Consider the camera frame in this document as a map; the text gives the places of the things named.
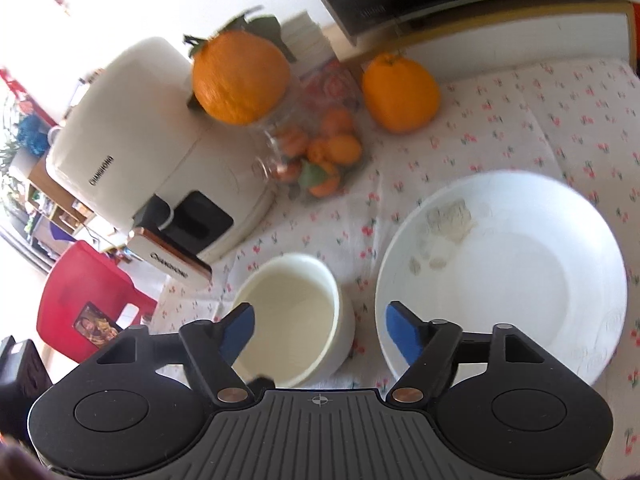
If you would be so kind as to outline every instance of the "silver screw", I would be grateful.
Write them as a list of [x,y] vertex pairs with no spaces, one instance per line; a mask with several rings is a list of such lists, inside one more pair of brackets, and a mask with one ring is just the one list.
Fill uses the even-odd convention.
[[404,402],[405,404],[412,404],[422,400],[424,395],[416,388],[398,388],[393,392],[393,398],[397,402]]
[[233,404],[235,402],[242,402],[246,400],[249,394],[242,388],[225,388],[218,392],[218,399],[222,402],[228,402]]

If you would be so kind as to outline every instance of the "white plate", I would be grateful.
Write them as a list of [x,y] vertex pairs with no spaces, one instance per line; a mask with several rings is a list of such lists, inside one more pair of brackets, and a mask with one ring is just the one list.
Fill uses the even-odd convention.
[[[386,251],[376,326],[398,378],[408,365],[386,330],[393,300],[467,332],[514,324],[593,384],[620,338],[626,275],[613,234],[581,195],[537,174],[496,171],[434,193]],[[461,365],[457,380],[485,368]]]

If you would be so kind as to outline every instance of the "orange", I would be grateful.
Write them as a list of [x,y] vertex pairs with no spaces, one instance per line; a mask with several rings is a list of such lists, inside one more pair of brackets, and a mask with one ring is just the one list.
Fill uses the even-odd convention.
[[355,131],[351,112],[344,106],[329,108],[320,122],[320,135],[333,137],[341,134],[352,134]]
[[440,89],[419,63],[379,54],[362,75],[362,93],[372,117],[392,134],[427,124],[440,107]]
[[280,151],[289,158],[304,155],[309,145],[309,136],[297,124],[288,124],[275,133]]
[[327,160],[326,140],[313,139],[306,149],[306,158],[313,164]]
[[325,170],[329,177],[322,184],[308,188],[308,192],[317,198],[322,198],[338,191],[340,174],[338,173],[338,168],[330,162],[320,162],[318,166]]
[[362,145],[352,135],[338,135],[326,140],[328,159],[341,166],[350,166],[360,160]]
[[287,164],[277,164],[273,171],[273,177],[284,184],[293,184],[302,172],[302,162],[292,160]]
[[244,30],[221,32],[193,56],[193,93],[223,123],[244,125],[264,117],[282,99],[289,79],[284,54]]

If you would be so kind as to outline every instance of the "small orange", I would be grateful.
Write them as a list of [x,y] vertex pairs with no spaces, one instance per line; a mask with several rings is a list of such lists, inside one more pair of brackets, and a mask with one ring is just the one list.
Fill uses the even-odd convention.
[[322,184],[308,188],[308,192],[317,198],[322,198],[338,191],[340,174],[338,173],[338,168],[330,162],[320,162],[318,166],[325,170],[329,177]]
[[351,112],[344,106],[329,108],[322,116],[320,123],[320,134],[325,137],[352,134],[355,129]]
[[289,158],[304,155],[309,145],[309,136],[297,124],[288,124],[275,133],[280,151]]
[[272,173],[273,177],[283,184],[293,184],[302,172],[302,162],[292,160],[287,164],[277,164]]
[[328,159],[341,166],[350,166],[360,160],[362,145],[352,135],[338,135],[326,140]]
[[326,152],[326,140],[311,140],[309,146],[306,149],[306,158],[313,164],[320,164],[320,162],[327,160],[328,157]]

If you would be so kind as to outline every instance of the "wooden cabinet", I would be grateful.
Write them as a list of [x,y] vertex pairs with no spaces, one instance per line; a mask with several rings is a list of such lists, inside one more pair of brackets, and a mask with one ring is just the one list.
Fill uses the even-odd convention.
[[35,191],[39,190],[48,196],[52,202],[55,202],[55,206],[47,217],[63,231],[72,235],[81,224],[86,222],[86,216],[74,207],[78,202],[76,197],[49,176],[46,157],[46,154],[40,157],[28,176],[30,185],[27,188],[26,199],[31,205],[39,207],[34,200]]

